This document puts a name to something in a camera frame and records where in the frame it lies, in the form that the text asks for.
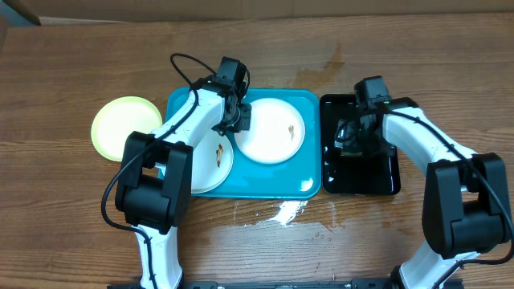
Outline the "teal plastic tray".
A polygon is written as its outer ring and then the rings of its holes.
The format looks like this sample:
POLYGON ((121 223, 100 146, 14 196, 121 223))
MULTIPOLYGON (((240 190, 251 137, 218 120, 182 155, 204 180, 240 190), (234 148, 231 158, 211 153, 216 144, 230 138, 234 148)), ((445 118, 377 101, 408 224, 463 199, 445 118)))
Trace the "teal plastic tray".
MULTIPOLYGON (((187 101, 189 88, 176 90, 169 98, 166 121, 187 101)), ((225 181, 199 197, 259 198, 259 199, 309 199, 320 189, 320 117, 318 99, 306 90, 252 88, 244 103, 262 98, 284 100, 298 110, 304 119, 305 137, 300 150, 290 159, 265 165, 245 157, 235 143, 235 134, 225 136, 230 140, 234 160, 225 181)))

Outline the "white plate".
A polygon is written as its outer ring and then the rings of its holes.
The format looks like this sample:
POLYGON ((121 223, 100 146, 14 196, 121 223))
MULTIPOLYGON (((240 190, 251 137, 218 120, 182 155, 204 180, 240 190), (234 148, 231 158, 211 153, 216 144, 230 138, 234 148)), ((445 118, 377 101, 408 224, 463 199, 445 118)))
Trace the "white plate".
POLYGON ((274 165, 293 157, 305 137, 304 119, 291 104, 276 98, 251 102, 248 131, 235 134, 240 152, 252 161, 274 165))
POLYGON ((209 131, 194 149, 192 194, 206 193, 221 185, 230 174, 233 160, 228 137, 209 131))

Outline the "yellow-green plate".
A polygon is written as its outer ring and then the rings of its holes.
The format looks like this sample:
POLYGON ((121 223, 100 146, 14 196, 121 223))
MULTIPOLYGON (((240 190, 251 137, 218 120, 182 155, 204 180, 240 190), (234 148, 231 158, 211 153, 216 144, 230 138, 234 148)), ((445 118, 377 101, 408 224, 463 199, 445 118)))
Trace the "yellow-green plate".
POLYGON ((102 157, 120 162, 125 141, 132 132, 149 133, 162 124, 161 113, 153 103, 138 96, 124 96, 98 111, 92 122, 91 139, 102 157))

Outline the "green yellow sponge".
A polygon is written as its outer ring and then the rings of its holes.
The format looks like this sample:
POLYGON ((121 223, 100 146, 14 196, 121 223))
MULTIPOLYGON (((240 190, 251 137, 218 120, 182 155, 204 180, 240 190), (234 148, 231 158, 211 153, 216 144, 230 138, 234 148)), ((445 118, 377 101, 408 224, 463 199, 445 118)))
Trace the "green yellow sponge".
POLYGON ((360 157, 362 155, 362 151, 356 148, 346 148, 341 149, 341 155, 343 157, 360 157))

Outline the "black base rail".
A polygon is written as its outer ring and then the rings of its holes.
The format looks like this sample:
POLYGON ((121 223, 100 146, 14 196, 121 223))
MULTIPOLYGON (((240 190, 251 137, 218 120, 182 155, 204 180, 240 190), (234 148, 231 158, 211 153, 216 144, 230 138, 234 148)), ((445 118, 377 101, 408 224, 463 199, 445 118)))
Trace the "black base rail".
POLYGON ((183 283, 182 289, 392 289, 398 285, 390 279, 353 279, 351 281, 299 282, 299 283, 183 283))

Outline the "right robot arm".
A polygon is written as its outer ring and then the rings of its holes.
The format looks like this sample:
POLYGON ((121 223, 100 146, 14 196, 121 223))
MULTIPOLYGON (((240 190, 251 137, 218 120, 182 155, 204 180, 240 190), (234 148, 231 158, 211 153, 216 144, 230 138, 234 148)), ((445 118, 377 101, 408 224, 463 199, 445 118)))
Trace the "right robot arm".
POLYGON ((425 176, 424 242, 394 268, 392 288, 443 288, 467 264, 501 265, 481 259, 499 244, 513 242, 513 221, 503 160, 478 154, 431 123, 410 98, 360 104, 338 124, 334 145, 344 156, 368 157, 402 150, 425 176))

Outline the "white plate top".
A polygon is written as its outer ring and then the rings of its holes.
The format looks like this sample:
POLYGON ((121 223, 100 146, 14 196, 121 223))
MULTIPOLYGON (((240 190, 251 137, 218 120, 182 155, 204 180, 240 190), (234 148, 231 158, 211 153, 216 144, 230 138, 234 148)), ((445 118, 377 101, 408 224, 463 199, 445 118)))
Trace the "white plate top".
POLYGON ((240 152, 252 161, 274 165, 293 157, 305 137, 304 119, 291 104, 276 98, 251 102, 248 131, 235 134, 240 152))

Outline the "black plastic tray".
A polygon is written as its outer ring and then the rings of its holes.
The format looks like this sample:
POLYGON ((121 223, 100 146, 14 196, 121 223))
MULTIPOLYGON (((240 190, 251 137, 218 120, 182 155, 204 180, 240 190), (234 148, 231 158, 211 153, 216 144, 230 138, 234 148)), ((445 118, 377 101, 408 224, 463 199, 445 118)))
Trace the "black plastic tray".
POLYGON ((343 157, 335 147, 337 125, 350 118, 353 94, 326 94, 320 98, 322 187, 332 194, 395 195, 401 189, 398 152, 372 158, 343 157))

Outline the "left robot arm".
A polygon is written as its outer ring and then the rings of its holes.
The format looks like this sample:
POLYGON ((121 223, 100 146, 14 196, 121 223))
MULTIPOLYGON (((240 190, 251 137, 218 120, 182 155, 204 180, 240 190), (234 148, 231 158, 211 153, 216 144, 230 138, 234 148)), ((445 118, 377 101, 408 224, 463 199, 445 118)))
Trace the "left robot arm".
POLYGON ((139 242, 140 288, 181 286, 177 227, 191 197, 194 149, 209 132, 249 129, 251 106, 242 102, 248 87, 246 79, 199 79, 160 128, 128 136, 120 171, 108 188, 116 190, 115 206, 125 217, 120 228, 139 242))

